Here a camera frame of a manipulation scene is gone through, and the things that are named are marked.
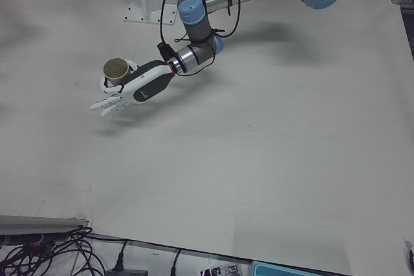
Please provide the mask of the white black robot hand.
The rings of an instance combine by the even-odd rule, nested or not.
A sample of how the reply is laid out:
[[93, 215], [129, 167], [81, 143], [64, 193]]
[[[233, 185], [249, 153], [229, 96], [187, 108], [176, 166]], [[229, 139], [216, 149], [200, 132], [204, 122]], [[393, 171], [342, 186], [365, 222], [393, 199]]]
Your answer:
[[162, 92], [175, 76], [174, 70], [160, 60], [150, 61], [142, 66], [127, 60], [132, 73], [125, 76], [120, 84], [113, 85], [109, 78], [102, 76], [101, 90], [108, 97], [91, 105], [91, 109], [101, 110], [102, 116], [114, 115], [128, 106], [148, 101]]

